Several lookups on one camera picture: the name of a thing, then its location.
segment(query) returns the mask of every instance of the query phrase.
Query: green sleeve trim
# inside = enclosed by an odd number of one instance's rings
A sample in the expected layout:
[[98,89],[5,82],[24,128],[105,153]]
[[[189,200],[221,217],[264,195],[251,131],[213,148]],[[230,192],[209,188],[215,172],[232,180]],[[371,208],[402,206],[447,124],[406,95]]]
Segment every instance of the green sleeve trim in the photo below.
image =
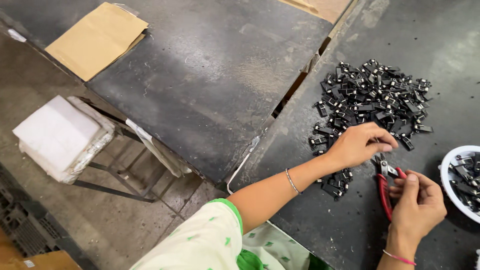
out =
[[242,249],[237,257],[237,266],[239,270],[264,270],[264,264],[260,258],[246,249]]
[[239,220],[239,224],[240,224],[240,233],[241,235],[243,235],[243,222],[241,221],[241,216],[240,216],[240,213],[239,211],[237,210],[237,208],[233,205],[233,203],[231,203],[229,200],[227,199],[224,199],[224,198],[219,198],[219,199],[215,199],[215,200],[211,200],[207,203],[212,203],[212,202],[221,202],[223,204],[225,204],[226,206],[228,206],[228,208],[230,208],[233,213],[235,214],[235,216],[237,216],[237,219]]

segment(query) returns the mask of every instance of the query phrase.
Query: white bowl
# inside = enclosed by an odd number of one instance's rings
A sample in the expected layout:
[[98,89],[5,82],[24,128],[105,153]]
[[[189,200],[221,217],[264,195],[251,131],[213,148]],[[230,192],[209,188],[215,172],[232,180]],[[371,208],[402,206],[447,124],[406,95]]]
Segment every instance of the white bowl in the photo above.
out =
[[459,177],[456,176],[453,172],[448,172],[448,165],[450,163],[454,166],[459,165],[458,161],[455,158],[457,155],[460,155],[463,158],[473,157],[475,155],[475,152],[480,153],[479,146],[460,146],[448,152],[448,154],[442,161],[442,164],[440,165],[440,177],[442,179],[442,184],[444,185],[445,192],[447,193],[450,200],[452,200],[453,204],[455,204],[455,206],[469,218],[476,221],[477,223],[480,223],[480,216],[472,212],[472,210],[470,210],[470,207],[465,206],[453,192],[452,186],[450,185],[450,180],[459,179]]

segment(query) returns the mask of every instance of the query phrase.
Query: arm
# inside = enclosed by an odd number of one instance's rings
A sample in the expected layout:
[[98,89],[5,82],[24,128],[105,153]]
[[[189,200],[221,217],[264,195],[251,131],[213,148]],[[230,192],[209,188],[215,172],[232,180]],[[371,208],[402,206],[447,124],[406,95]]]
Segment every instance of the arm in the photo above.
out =
[[[437,183],[421,173],[406,171],[407,179],[395,179],[390,197],[400,198],[392,214],[385,251],[414,261],[420,240],[426,236],[447,211],[442,190]],[[377,270],[412,270],[413,265],[382,256]]]
[[[383,143],[371,143],[375,138]],[[376,152],[391,151],[398,143],[385,130],[370,122],[349,127],[328,150],[288,171],[298,191],[302,192],[315,180],[344,168],[362,164]],[[271,218],[297,195],[285,172],[251,184],[227,199],[238,209],[243,221],[243,233]]]

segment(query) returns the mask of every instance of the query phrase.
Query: black plastic crate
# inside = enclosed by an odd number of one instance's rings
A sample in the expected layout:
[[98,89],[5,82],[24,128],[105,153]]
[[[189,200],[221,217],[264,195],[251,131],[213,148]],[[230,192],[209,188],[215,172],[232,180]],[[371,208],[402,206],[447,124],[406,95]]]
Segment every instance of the black plastic crate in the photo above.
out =
[[67,231],[32,201],[0,163],[0,227],[24,257],[65,250],[83,270],[98,270]]

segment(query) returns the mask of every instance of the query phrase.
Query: bracelet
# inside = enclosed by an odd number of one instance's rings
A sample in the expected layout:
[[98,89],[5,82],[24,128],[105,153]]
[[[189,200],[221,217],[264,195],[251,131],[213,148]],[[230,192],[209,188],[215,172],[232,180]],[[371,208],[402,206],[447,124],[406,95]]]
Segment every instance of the bracelet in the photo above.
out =
[[290,182],[290,185],[292,185],[293,189],[297,192],[297,194],[302,194],[303,192],[299,192],[299,190],[295,187],[295,185],[292,182],[292,179],[290,178],[290,175],[288,174],[288,168],[285,169],[285,173],[287,173],[287,178],[288,181]]
[[411,265],[415,265],[415,266],[417,265],[417,264],[416,264],[416,263],[414,263],[413,261],[409,261],[409,260],[407,260],[407,259],[405,259],[405,258],[402,258],[402,257],[399,257],[399,256],[392,255],[392,254],[390,254],[390,253],[386,252],[385,250],[384,250],[384,253],[385,253],[385,254],[387,254],[388,256],[390,256],[390,257],[394,258],[394,259],[401,260],[401,261],[403,261],[404,263],[411,264]]

